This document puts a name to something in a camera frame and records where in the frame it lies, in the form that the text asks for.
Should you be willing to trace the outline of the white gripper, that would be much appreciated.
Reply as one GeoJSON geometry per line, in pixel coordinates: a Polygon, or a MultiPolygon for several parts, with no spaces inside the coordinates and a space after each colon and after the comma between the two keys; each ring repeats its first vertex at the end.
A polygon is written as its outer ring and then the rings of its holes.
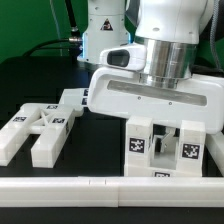
{"type": "Polygon", "coordinates": [[[186,121],[202,122],[208,134],[224,127],[224,78],[195,74],[174,89],[140,82],[137,72],[102,67],[92,76],[87,106],[90,111],[120,118],[149,117],[169,126],[155,136],[155,151],[164,153],[176,129],[186,121]]]}

